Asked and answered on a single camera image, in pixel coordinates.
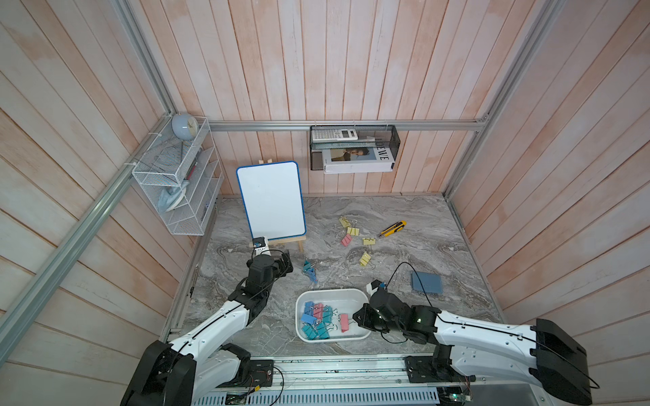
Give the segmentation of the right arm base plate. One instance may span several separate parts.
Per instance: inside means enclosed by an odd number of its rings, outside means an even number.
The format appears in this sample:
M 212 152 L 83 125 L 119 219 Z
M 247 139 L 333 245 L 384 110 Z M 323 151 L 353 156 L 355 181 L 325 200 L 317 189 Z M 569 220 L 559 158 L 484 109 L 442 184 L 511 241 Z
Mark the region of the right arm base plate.
M 452 365 L 451 345 L 438 345 L 433 355 L 411 355 L 404 358 L 406 373 L 410 383 L 437 382 L 475 382 L 474 375 L 465 376 L 456 371 Z

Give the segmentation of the white book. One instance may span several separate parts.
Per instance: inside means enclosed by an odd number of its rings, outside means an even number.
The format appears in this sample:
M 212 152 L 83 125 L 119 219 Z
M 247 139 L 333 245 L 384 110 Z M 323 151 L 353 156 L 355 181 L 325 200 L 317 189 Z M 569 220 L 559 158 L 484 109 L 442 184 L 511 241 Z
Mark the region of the white book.
M 387 173 L 393 169 L 394 157 L 387 148 L 356 147 L 323 152 L 325 174 Z

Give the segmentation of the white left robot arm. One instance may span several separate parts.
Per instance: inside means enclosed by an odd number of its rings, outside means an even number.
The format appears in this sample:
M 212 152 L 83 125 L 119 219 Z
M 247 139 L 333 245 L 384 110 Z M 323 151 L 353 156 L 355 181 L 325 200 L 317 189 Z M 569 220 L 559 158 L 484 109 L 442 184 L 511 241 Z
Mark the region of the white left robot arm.
M 287 251 L 254 253 L 222 307 L 197 328 L 170 342 L 150 344 L 120 402 L 122 405 L 190 405 L 216 387 L 247 376 L 250 354 L 228 344 L 265 309 L 273 285 L 293 272 Z

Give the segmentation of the small blue binder clip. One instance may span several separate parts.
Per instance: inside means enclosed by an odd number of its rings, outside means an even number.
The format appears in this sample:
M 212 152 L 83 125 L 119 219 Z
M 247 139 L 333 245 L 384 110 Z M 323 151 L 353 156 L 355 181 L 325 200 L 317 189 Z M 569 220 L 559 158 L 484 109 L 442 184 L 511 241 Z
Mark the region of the small blue binder clip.
M 301 315 L 301 322 L 306 323 L 311 326 L 315 326 L 319 323 L 318 318 L 311 314 L 303 313 Z

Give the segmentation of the pink binder clip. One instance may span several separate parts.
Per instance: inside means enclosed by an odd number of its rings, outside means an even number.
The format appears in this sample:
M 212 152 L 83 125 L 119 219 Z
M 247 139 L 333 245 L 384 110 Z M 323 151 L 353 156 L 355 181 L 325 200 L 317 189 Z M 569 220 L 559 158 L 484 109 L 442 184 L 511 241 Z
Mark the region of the pink binder clip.
M 349 246 L 351 242 L 352 242 L 352 236 L 349 234 L 345 235 L 343 240 L 341 240 L 342 245 L 345 247 Z
M 340 314 L 339 320 L 340 320 L 340 330 L 342 331 L 342 333 L 348 332 L 350 330 L 349 316 L 347 314 Z
M 312 316 L 315 317 L 318 321 L 323 319 L 323 310 L 324 305 L 322 303 L 317 303 L 312 308 Z

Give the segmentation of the yellow black utility knife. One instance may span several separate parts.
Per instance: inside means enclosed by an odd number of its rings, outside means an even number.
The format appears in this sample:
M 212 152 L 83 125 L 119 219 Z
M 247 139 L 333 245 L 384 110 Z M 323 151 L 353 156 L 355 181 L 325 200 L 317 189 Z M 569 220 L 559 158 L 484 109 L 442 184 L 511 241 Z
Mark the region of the yellow black utility knife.
M 386 229 L 382 230 L 378 235 L 380 238 L 388 237 L 394 233 L 401 231 L 406 226 L 406 222 L 398 221 L 394 224 L 391 224 Z

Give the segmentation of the black mesh wall basket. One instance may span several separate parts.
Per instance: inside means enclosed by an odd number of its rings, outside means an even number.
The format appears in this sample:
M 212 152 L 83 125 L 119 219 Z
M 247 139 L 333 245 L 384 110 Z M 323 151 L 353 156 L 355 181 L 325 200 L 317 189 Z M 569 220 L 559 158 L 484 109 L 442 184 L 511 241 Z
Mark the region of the black mesh wall basket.
M 355 130 L 358 140 L 348 142 L 330 142 L 330 143 L 312 143 L 311 131 L 316 129 L 349 129 Z M 323 152 L 331 149 L 345 149 L 356 147 L 376 147 L 387 148 L 391 150 L 394 157 L 394 165 L 398 156 L 401 139 L 399 133 L 393 125 L 352 125 L 352 126 L 335 126 L 335 125 L 313 125 L 309 130 L 310 135 L 310 152 L 311 152 L 311 170 L 323 172 Z

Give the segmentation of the large teal binder clip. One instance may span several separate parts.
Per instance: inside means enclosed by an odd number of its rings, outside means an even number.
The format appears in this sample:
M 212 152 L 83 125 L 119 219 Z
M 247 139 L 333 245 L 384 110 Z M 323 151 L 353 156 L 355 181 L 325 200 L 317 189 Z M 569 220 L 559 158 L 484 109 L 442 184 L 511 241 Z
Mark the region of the large teal binder clip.
M 321 322 L 321 323 L 316 325 L 315 330 L 316 330 L 316 333 L 318 334 L 318 338 L 320 340 L 330 339 L 330 336 L 329 336 L 330 327 L 331 327 L 331 324 L 330 323 L 325 323 L 325 322 Z

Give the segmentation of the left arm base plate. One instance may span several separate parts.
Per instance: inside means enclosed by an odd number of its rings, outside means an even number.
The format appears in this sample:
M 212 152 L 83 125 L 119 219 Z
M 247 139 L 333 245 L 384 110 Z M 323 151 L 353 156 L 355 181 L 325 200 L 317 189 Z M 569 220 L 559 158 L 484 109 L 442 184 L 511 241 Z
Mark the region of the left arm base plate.
M 244 360 L 235 377 L 219 387 L 271 387 L 274 380 L 274 361 L 270 359 Z

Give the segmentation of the white plastic storage box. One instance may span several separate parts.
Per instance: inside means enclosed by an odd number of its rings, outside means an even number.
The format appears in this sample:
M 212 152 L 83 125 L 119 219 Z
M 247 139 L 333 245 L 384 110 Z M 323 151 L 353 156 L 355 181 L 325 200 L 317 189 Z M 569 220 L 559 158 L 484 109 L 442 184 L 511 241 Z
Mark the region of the white plastic storage box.
M 367 338 L 370 331 L 353 320 L 368 303 L 359 289 L 313 290 L 296 300 L 296 334 L 306 343 L 334 343 Z

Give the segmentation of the yellow binder clip near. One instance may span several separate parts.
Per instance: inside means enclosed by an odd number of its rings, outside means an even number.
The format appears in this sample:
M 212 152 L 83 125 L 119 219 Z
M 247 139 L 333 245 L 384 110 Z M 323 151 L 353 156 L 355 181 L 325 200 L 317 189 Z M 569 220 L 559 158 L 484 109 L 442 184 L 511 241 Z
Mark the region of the yellow binder clip near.
M 370 260 L 371 260 L 371 256 L 367 252 L 364 252 L 362 254 L 362 257 L 360 258 L 360 265 L 362 267 L 366 267 L 370 262 Z

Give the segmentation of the small teal binder clip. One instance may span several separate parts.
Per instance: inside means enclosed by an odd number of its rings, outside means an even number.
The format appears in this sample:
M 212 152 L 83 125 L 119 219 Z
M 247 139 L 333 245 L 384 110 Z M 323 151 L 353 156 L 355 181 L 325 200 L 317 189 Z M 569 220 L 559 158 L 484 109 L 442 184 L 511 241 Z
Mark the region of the small teal binder clip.
M 331 306 L 325 306 L 323 310 L 323 319 L 322 322 L 326 325 L 333 322 L 334 310 Z

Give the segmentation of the aluminium rail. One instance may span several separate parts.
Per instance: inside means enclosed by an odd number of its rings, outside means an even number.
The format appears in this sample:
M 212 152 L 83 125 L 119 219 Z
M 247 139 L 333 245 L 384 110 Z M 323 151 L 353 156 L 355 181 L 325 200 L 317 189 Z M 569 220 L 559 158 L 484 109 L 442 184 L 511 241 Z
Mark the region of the aluminium rail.
M 410 383 L 404 358 L 411 355 L 340 355 L 271 357 L 274 361 L 272 388 L 334 389 L 405 385 L 463 385 L 460 382 Z M 532 368 L 515 360 L 467 347 L 453 347 L 451 365 L 460 374 L 474 375 L 475 382 L 497 384 L 521 382 L 540 386 Z

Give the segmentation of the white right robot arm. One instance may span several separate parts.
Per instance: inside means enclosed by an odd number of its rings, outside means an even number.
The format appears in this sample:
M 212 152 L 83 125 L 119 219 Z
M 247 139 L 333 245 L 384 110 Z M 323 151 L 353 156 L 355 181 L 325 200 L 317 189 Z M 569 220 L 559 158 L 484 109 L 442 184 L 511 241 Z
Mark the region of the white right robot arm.
M 433 306 L 409 306 L 375 280 L 369 301 L 353 314 L 360 328 L 396 331 L 413 343 L 432 344 L 428 356 L 404 359 L 411 383 L 457 382 L 479 378 L 525 382 L 576 405 L 592 404 L 598 384 L 589 377 L 587 351 L 556 323 L 508 325 L 457 316 Z

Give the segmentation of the white calculator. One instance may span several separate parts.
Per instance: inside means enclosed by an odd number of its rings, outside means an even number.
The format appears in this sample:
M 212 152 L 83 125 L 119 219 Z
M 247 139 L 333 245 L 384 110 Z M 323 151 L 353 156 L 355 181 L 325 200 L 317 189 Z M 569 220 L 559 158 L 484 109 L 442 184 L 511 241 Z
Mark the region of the white calculator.
M 311 131 L 312 143 L 348 142 L 356 140 L 358 140 L 358 135 L 355 130 L 325 128 Z

